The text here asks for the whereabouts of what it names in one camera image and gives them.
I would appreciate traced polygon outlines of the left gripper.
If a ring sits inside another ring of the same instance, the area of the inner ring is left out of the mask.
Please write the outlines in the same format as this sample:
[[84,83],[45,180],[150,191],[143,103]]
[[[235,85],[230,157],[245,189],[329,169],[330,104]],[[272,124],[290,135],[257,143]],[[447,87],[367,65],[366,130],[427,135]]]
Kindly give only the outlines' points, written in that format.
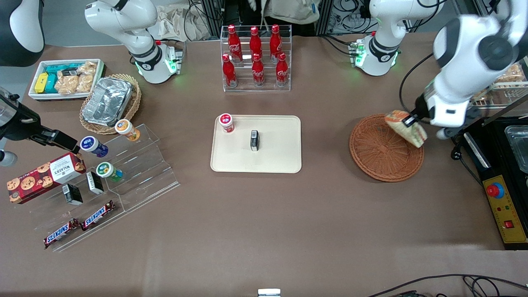
[[433,79],[415,100],[415,109],[404,111],[402,123],[431,124],[437,127],[460,127],[464,124],[470,95],[458,95],[445,86],[441,79]]

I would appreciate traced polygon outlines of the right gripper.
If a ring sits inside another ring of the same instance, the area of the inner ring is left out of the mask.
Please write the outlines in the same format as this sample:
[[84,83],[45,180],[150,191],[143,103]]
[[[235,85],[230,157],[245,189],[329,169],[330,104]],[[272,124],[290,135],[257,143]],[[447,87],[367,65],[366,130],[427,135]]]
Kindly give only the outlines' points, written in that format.
[[23,104],[18,94],[0,87],[0,137],[12,141],[31,140],[77,154],[78,141],[60,130],[41,125],[40,116]]

